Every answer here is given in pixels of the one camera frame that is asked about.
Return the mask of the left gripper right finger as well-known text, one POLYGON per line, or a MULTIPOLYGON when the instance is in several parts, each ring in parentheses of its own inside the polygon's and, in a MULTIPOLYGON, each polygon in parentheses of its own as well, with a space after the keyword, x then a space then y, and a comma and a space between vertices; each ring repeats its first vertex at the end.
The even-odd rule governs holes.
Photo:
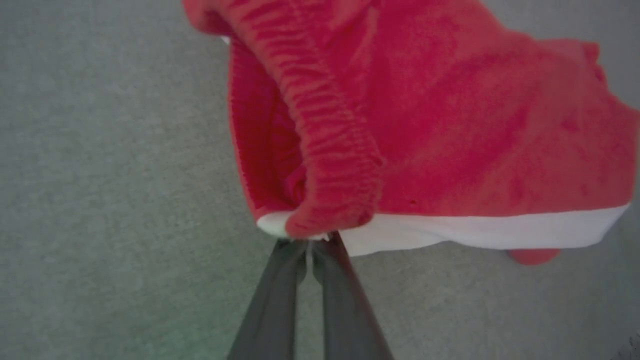
POLYGON ((322 287, 324 358, 392 360, 339 232, 312 244, 312 260, 313 275, 322 287))

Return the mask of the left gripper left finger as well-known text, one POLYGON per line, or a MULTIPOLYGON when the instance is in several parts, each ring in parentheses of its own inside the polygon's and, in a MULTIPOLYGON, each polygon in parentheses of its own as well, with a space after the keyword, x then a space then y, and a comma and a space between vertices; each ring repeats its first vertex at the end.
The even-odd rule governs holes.
POLYGON ((227 359, 295 358, 297 292, 307 272, 306 251, 306 242, 276 241, 227 359))

